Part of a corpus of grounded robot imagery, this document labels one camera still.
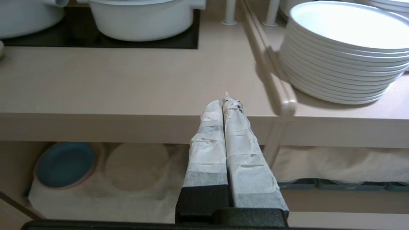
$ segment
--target blue bowl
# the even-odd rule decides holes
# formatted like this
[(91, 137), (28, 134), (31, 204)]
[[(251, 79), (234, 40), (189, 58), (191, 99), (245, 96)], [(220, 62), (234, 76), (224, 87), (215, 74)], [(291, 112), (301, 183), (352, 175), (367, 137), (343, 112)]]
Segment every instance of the blue bowl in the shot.
[(95, 153), (85, 142), (61, 142), (45, 151), (37, 163), (38, 181), (52, 189), (72, 187), (93, 171)]

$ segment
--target blue plate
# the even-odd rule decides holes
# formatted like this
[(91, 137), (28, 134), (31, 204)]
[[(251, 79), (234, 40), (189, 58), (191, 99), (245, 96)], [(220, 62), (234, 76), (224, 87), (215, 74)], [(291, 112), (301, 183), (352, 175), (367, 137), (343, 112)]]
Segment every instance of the blue plate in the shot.
[(38, 181), (49, 188), (75, 185), (92, 172), (95, 153), (85, 142), (62, 142), (49, 148), (36, 166)]

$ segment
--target stack of white plates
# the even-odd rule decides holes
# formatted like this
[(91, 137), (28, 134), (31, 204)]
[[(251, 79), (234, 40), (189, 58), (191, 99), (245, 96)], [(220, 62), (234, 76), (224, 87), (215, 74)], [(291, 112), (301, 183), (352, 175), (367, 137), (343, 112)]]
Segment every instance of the stack of white plates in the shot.
[(346, 2), (293, 7), (280, 50), (291, 84), (341, 104), (379, 99), (409, 65), (409, 20)]
[(356, 2), (409, 18), (409, 0), (356, 0)]

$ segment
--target white cooking pot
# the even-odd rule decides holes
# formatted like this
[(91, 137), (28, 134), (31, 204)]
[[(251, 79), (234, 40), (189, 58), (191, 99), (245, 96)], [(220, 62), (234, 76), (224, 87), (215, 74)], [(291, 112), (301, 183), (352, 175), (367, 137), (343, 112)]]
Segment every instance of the white cooking pot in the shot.
[(32, 34), (57, 24), (68, 0), (0, 0), (0, 39)]
[(193, 9), (205, 9), (206, 0), (77, 0), (88, 2), (98, 29), (124, 41), (153, 41), (187, 30)]

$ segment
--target induction cooktop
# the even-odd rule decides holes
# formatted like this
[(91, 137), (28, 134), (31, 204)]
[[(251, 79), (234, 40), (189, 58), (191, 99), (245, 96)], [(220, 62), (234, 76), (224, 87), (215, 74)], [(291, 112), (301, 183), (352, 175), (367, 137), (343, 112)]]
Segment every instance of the induction cooktop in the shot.
[(6, 46), (197, 49), (200, 10), (194, 10), (193, 15), (192, 26), (179, 35), (157, 41), (128, 42), (99, 32), (89, 7), (65, 7), (64, 19), (55, 26), (34, 34), (4, 39), (3, 43)]

